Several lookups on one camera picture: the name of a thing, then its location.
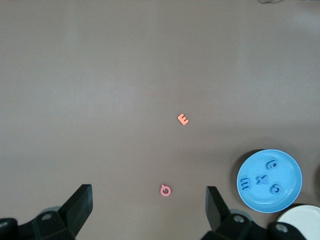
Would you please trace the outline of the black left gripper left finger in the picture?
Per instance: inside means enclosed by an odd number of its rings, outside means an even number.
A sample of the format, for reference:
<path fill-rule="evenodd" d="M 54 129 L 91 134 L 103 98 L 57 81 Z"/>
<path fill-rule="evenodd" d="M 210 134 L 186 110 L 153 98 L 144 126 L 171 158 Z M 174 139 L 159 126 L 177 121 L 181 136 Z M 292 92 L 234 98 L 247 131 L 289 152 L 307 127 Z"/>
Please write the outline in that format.
<path fill-rule="evenodd" d="M 75 240 L 93 210 L 93 189 L 82 184 L 62 205 L 44 209 L 27 223 L 0 220 L 2 240 Z"/>

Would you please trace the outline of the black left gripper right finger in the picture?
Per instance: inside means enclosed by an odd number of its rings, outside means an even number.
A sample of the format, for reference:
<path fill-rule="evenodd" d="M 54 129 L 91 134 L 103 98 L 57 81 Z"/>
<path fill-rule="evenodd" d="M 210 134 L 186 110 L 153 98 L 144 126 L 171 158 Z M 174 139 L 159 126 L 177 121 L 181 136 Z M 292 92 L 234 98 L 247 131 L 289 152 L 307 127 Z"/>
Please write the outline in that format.
<path fill-rule="evenodd" d="M 271 222 L 267 228 L 257 225 L 240 213 L 231 213 L 219 190 L 206 187 L 205 213 L 211 227 L 203 240 L 304 240 L 294 226 L 284 222 Z"/>

